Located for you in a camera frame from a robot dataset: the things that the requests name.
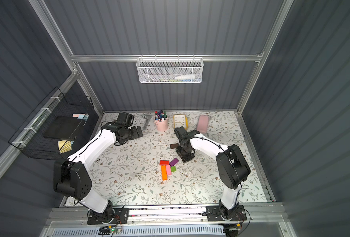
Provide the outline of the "brown wooden block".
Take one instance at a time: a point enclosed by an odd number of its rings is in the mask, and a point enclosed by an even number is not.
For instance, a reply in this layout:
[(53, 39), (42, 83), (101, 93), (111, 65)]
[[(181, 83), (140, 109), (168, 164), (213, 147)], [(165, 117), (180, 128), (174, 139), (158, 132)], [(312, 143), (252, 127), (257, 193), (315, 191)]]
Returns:
[(171, 145), (170, 145), (170, 149), (176, 149), (178, 146), (179, 146), (178, 143), (176, 143), (176, 144), (171, 144)]

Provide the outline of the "purple wooden block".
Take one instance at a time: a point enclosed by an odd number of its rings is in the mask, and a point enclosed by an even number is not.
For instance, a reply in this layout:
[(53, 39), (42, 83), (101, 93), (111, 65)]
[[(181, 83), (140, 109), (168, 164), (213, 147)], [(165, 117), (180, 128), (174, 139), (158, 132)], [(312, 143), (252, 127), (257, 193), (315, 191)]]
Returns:
[(170, 166), (175, 166), (178, 162), (179, 162), (179, 160), (178, 160), (177, 158), (174, 158), (174, 159), (170, 162)]

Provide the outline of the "red wooden block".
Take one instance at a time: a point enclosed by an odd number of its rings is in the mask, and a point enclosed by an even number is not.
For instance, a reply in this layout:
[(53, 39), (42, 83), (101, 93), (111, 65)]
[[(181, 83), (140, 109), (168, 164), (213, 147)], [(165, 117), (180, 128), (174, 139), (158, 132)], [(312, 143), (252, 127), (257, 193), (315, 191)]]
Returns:
[(167, 166), (167, 165), (169, 165), (169, 164), (170, 164), (169, 161), (160, 161), (160, 165), (161, 165), (161, 166)]

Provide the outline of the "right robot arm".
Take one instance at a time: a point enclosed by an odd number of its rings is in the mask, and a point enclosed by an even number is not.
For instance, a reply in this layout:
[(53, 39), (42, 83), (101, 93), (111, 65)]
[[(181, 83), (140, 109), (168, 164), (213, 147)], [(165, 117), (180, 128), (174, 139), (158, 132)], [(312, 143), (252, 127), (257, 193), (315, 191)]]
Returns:
[(224, 191), (219, 201), (219, 210), (214, 216), (223, 220), (232, 220), (236, 217), (240, 221), (246, 220), (247, 212), (239, 204), (238, 196), (243, 189), (242, 183), (247, 180), (251, 169), (239, 146), (219, 144), (197, 130), (188, 132), (184, 127), (176, 127), (174, 133), (179, 143), (175, 150), (184, 163), (191, 161), (196, 151), (216, 160)]

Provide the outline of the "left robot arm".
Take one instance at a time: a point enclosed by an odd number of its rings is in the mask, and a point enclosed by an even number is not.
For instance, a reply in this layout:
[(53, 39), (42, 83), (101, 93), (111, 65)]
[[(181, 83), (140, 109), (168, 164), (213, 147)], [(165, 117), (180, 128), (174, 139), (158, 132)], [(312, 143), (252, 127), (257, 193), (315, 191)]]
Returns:
[(100, 131), (68, 159), (58, 159), (53, 168), (53, 189), (72, 197), (89, 209), (89, 218), (109, 224), (117, 218), (113, 204), (93, 187), (89, 170), (111, 145), (122, 146), (143, 136), (140, 126), (133, 126), (134, 116), (120, 112), (116, 120), (101, 124)]

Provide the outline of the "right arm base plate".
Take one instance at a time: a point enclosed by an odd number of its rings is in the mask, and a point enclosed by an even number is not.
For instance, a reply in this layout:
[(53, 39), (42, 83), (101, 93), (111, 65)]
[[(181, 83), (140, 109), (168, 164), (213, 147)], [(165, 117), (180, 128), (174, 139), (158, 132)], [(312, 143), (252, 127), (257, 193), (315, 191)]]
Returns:
[(247, 212), (243, 205), (236, 205), (232, 209), (227, 209), (224, 205), (209, 205), (206, 206), (205, 215), (209, 222), (218, 221), (238, 221), (247, 220)]

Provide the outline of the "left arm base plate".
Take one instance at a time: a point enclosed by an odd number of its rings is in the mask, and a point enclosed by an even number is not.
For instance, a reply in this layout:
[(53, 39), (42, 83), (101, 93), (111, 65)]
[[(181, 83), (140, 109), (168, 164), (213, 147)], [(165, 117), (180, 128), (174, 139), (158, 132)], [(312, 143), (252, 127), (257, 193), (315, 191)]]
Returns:
[(88, 225), (118, 225), (126, 224), (129, 217), (128, 208), (107, 208), (103, 213), (97, 213), (91, 209), (87, 213)]

